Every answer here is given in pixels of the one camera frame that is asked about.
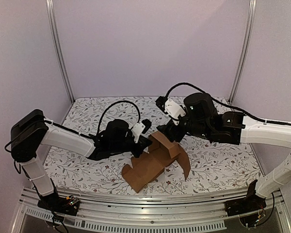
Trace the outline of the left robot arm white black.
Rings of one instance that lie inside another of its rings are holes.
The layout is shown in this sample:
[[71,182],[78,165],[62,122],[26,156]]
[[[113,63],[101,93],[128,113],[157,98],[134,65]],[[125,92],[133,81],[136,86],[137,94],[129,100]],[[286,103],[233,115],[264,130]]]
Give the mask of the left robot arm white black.
[[54,123],[44,116],[43,111],[35,109],[11,128],[10,142],[5,150],[20,164],[44,204],[57,211],[63,205],[62,199],[38,159],[36,151],[41,145],[68,150],[94,161],[125,152],[138,158],[152,143],[144,137],[151,125],[148,119],[140,120],[132,127],[124,120],[115,119],[108,122],[105,130],[84,135]]

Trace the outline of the brown cardboard box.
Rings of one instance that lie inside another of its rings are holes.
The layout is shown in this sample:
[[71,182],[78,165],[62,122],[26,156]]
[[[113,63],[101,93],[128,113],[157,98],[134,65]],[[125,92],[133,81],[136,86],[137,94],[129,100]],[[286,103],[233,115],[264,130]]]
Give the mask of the brown cardboard box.
[[121,171],[123,179],[139,193],[148,183],[160,176],[166,167],[177,162],[187,179],[191,170],[188,154],[177,142],[170,142],[161,132],[152,133],[148,139],[152,144],[148,152],[139,158],[131,157],[131,165],[124,165]]

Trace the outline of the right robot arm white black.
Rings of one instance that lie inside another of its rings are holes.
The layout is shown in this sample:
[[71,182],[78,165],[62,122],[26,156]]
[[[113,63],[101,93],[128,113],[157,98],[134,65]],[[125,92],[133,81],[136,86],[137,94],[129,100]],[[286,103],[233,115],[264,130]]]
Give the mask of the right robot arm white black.
[[[291,123],[257,119],[243,110],[219,114],[208,93],[193,93],[180,106],[172,99],[160,96],[156,106],[170,117],[157,129],[171,142],[180,142],[190,135],[209,142],[239,145],[267,144],[291,149]],[[291,181],[291,153],[266,176],[250,184],[241,207],[251,212],[273,191]]]

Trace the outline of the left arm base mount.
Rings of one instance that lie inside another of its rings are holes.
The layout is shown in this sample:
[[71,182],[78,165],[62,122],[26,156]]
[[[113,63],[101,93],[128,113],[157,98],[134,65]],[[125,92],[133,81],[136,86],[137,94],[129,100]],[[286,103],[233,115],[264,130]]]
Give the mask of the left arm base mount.
[[57,193],[40,197],[37,204],[39,208],[50,210],[56,213],[76,216],[80,206],[80,199],[70,195],[68,197],[60,197]]

